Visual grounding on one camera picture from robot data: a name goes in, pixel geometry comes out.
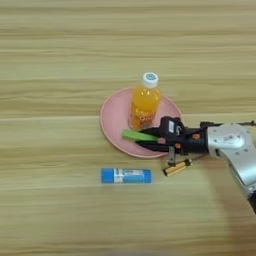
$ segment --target green object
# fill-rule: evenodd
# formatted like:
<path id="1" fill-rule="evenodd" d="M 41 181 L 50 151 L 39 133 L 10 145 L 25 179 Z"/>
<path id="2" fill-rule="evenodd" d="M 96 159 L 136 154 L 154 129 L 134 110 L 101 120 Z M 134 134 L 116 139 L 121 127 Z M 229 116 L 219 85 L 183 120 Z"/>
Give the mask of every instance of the green object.
<path id="1" fill-rule="evenodd" d="M 146 140 L 146 141 L 157 141 L 158 140 L 158 137 L 156 137 L 156 136 L 141 133 L 141 132 L 135 132 L 132 130 L 123 130 L 122 136 L 126 139 L 131 139 L 131 140 Z"/>

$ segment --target white bottle cap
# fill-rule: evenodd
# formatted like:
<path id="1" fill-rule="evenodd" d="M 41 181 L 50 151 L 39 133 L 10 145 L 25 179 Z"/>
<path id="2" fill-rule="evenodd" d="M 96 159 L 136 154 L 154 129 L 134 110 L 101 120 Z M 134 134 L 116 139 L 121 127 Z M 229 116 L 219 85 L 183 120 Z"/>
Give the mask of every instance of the white bottle cap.
<path id="1" fill-rule="evenodd" d="M 153 72 L 147 72 L 143 75 L 143 85 L 149 89 L 157 87 L 158 81 L 158 75 Z"/>

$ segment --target orange liquid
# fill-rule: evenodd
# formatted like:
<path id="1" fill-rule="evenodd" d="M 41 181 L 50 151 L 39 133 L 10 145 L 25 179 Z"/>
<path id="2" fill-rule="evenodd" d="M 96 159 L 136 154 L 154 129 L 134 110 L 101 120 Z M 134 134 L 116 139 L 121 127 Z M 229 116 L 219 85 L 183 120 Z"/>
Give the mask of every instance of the orange liquid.
<path id="1" fill-rule="evenodd" d="M 151 127 L 160 101 L 161 93 L 157 88 L 148 89 L 139 85 L 133 93 L 130 127 L 134 130 Z"/>

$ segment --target glue stick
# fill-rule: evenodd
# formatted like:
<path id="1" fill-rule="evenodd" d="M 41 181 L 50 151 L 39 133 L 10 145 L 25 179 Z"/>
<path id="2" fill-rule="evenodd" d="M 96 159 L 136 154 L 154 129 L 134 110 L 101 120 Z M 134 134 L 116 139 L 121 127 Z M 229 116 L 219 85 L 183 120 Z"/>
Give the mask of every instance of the glue stick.
<path id="1" fill-rule="evenodd" d="M 145 169 L 101 169 L 102 183 L 151 183 L 152 174 Z"/>

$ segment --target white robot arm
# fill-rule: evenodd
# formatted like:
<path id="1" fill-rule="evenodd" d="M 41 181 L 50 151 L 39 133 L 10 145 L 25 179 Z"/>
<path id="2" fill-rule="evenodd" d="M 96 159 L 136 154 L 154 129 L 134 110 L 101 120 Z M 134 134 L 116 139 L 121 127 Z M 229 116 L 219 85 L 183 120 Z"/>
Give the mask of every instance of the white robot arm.
<path id="1" fill-rule="evenodd" d="M 249 131 L 239 124 L 208 127 L 209 154 L 225 158 L 233 177 L 256 213 L 256 149 Z"/>

